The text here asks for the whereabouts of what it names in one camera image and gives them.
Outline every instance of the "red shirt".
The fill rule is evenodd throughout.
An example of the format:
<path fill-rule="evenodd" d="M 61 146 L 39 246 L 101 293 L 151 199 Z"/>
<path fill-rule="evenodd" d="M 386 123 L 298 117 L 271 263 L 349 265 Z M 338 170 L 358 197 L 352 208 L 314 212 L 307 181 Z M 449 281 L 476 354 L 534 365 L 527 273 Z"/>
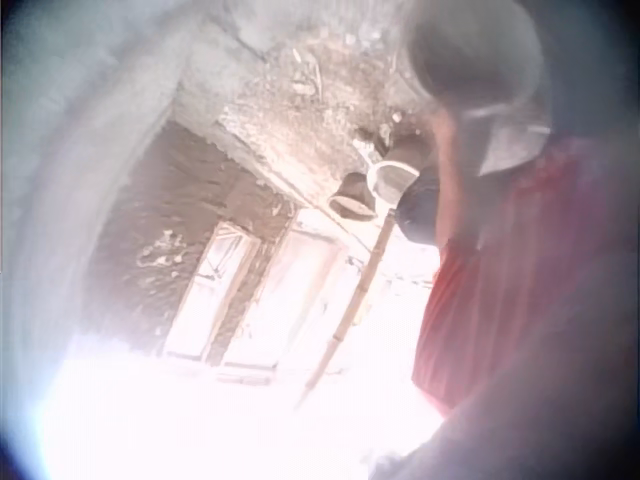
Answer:
<path fill-rule="evenodd" d="M 556 142 L 510 186 L 479 245 L 453 239 L 441 252 L 413 381 L 443 415 L 509 360 L 606 248 L 601 166 L 594 144 Z"/>

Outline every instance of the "bamboo pole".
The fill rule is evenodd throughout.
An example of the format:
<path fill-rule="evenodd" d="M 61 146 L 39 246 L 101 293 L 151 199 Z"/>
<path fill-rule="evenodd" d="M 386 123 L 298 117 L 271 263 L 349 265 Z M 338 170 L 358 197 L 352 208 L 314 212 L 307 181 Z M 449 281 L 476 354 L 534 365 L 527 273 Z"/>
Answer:
<path fill-rule="evenodd" d="M 347 306 L 344 314 L 342 316 L 342 320 L 338 324 L 333 337 L 329 340 L 329 345 L 327 345 L 327 349 L 324 352 L 324 355 L 320 359 L 320 363 L 314 370 L 313 374 L 309 377 L 305 385 L 305 389 L 298 400 L 296 405 L 296 409 L 299 409 L 305 400 L 309 397 L 309 394 L 316 388 L 318 382 L 324 375 L 331 359 L 334 357 L 336 352 L 338 351 L 338 347 L 342 344 L 347 333 L 349 332 L 349 328 L 353 324 L 354 319 L 356 318 L 360 308 L 362 307 L 362 303 L 369 292 L 369 288 L 371 287 L 371 282 L 378 271 L 378 266 L 384 256 L 384 252 L 387 249 L 387 245 L 389 244 L 389 240 L 391 238 L 391 233 L 393 232 L 393 227 L 395 226 L 395 210 L 390 209 L 387 214 L 384 224 L 382 225 L 382 229 L 380 230 L 380 235 L 378 235 L 378 239 L 376 240 L 376 244 L 371 251 L 371 256 L 369 257 L 369 262 L 362 270 L 362 275 L 360 276 L 360 281 L 358 282 L 358 286 L 353 292 L 353 296 L 351 297 L 351 301 Z"/>

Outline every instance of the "wall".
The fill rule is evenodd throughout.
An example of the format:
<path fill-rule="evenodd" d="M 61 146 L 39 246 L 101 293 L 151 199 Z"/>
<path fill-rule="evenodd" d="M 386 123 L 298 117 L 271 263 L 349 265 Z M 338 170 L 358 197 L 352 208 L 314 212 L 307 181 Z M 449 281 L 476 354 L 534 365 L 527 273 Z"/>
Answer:
<path fill-rule="evenodd" d="M 123 187 L 89 267 L 86 326 L 157 352 L 216 225 L 260 240 L 221 322 L 220 356 L 261 285 L 297 207 L 214 145 L 169 122 Z"/>

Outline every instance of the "mud wall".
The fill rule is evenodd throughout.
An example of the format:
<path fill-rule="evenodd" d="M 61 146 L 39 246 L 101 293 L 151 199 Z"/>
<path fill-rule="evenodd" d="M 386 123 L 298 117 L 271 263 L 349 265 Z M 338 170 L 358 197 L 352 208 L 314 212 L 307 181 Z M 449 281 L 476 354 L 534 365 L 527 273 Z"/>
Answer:
<path fill-rule="evenodd" d="M 169 122 L 122 188 L 89 266 L 89 331 L 160 350 L 218 223 L 260 241 L 214 339 L 221 358 L 297 207 L 214 145 Z"/>

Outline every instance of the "person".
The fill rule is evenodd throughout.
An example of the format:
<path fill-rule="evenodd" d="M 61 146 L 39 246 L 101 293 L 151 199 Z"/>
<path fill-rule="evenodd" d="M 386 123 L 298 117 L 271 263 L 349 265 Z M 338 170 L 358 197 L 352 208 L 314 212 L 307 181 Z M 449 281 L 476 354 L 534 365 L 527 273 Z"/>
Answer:
<path fill-rule="evenodd" d="M 567 25 L 549 13 L 539 25 Z M 580 35 L 565 29 L 573 47 L 596 37 L 578 23 Z M 638 448 L 637 57 L 633 99 L 620 69 L 588 75 L 597 62 L 571 62 L 568 45 L 550 59 L 553 131 L 531 161 L 479 177 L 468 125 L 445 109 L 428 120 L 435 219 L 420 230 L 435 200 L 417 186 L 398 217 L 440 250 L 413 380 L 446 421 L 373 478 L 628 478 L 617 475 Z"/>

